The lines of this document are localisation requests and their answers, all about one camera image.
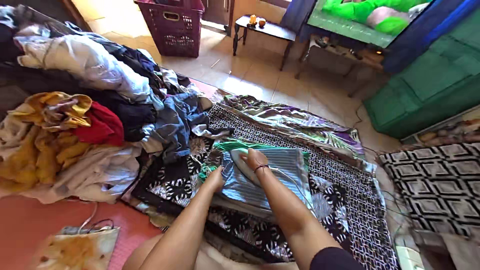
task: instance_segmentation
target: purple laundry basket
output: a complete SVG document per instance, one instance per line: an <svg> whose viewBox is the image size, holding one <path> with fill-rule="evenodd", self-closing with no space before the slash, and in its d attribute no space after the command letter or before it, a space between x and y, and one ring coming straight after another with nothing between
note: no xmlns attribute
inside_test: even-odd
<svg viewBox="0 0 480 270"><path fill-rule="evenodd" d="M201 0L135 0L162 56L198 57Z"/></svg>

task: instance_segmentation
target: hand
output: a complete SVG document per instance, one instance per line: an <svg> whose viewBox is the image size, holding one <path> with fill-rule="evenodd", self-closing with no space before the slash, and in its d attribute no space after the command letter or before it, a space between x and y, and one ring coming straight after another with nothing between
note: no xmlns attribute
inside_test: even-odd
<svg viewBox="0 0 480 270"><path fill-rule="evenodd" d="M240 154L240 156L252 170L255 170L260 165L268 164L267 157L262 152L252 148L248 149L248 155Z"/></svg>
<svg viewBox="0 0 480 270"><path fill-rule="evenodd" d="M205 180L205 184L211 186L215 192L221 191L223 188L222 170L223 167L219 166L215 171L211 172Z"/></svg>

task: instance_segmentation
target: tv screen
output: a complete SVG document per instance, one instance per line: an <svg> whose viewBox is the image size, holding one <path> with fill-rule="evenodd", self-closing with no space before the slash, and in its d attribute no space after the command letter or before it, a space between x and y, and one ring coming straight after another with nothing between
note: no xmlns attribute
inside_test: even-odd
<svg viewBox="0 0 480 270"><path fill-rule="evenodd" d="M432 0L317 0L315 27L386 48Z"/></svg>

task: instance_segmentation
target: geometric patterned rug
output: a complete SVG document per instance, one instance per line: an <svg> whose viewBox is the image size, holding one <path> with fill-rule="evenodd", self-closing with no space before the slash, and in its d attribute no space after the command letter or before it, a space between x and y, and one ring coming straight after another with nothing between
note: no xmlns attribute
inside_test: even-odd
<svg viewBox="0 0 480 270"><path fill-rule="evenodd" d="M480 143L390 153L380 161L414 227L480 237Z"/></svg>
<svg viewBox="0 0 480 270"><path fill-rule="evenodd" d="M398 262L385 220L385 207L372 175L326 155L318 147L279 136L241 119L215 104L208 112L210 127L235 127L235 135L246 141L308 152L309 173L347 190L347 220L351 233L350 252L368 270L397 270Z"/></svg>

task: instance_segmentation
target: green cabinet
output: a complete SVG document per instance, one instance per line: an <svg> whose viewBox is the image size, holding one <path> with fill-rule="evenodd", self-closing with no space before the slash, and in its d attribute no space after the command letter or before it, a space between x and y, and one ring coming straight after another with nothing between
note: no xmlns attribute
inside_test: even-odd
<svg viewBox="0 0 480 270"><path fill-rule="evenodd" d="M364 101L373 127L401 139L480 104L480 11Z"/></svg>

